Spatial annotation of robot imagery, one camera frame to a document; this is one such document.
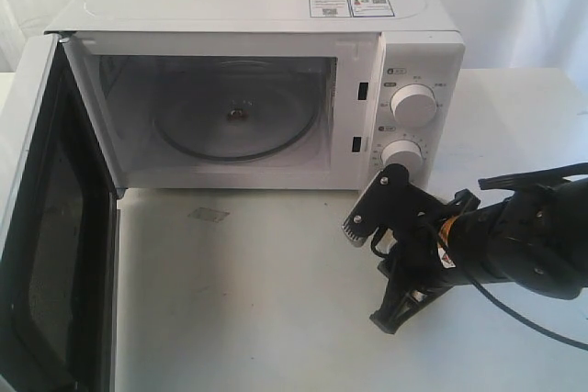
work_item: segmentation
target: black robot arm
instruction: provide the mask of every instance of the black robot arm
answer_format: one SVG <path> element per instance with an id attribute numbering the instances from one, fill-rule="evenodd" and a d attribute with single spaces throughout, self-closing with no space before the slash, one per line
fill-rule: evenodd
<path id="1" fill-rule="evenodd" d="M 404 167 L 387 166 L 343 224 L 355 246 L 371 236 L 383 258 L 379 270 L 389 281 L 372 321 L 393 334 L 457 285 L 474 284 L 492 297 L 480 284 L 516 282 L 543 296 L 576 298 L 588 286 L 588 178 L 566 178 L 578 174 L 588 174 L 588 163 L 480 180 L 481 189 L 514 193 L 478 208 L 469 190 L 444 204 L 411 185 Z M 376 245 L 387 230 L 397 242 L 384 254 Z"/>

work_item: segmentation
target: white microwave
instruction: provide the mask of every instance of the white microwave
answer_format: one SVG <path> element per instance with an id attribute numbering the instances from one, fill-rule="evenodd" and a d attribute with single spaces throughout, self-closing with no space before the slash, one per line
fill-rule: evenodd
<path id="1" fill-rule="evenodd" d="M 127 188 L 361 189 L 390 162 L 424 186 L 463 51 L 438 0 L 73 0 L 0 114 L 0 328 L 21 366 L 2 376 L 107 376 Z M 40 270 L 78 286 L 46 327 L 20 294 L 51 297 L 32 260 L 55 242 L 85 258 Z"/>

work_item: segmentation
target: open microwave door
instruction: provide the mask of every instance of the open microwave door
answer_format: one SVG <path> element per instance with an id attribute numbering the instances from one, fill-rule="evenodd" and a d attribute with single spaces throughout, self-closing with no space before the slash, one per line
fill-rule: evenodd
<path id="1" fill-rule="evenodd" d="M 32 38 L 0 113 L 0 388 L 111 388 L 116 191 L 59 36 Z"/>

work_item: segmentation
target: control panel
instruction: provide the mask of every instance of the control panel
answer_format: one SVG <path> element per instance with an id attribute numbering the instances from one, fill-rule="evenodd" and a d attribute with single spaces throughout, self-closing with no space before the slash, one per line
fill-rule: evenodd
<path id="1" fill-rule="evenodd" d="M 367 180 L 386 165 L 400 163 L 416 185 L 428 181 L 464 45 L 457 32 L 424 34 L 383 36 Z"/>

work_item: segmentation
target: timer knob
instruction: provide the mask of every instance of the timer knob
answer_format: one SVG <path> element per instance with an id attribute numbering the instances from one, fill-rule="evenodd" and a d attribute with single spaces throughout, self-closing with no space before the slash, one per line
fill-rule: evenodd
<path id="1" fill-rule="evenodd" d="M 400 164 L 406 167 L 411 177 L 417 174 L 423 166 L 421 148 L 412 141 L 394 141 L 382 152 L 384 167 L 390 164 Z"/>
<path id="2" fill-rule="evenodd" d="M 431 121 L 437 111 L 433 91 L 422 84 L 409 84 L 400 89 L 390 101 L 390 110 L 399 125 L 420 128 Z"/>

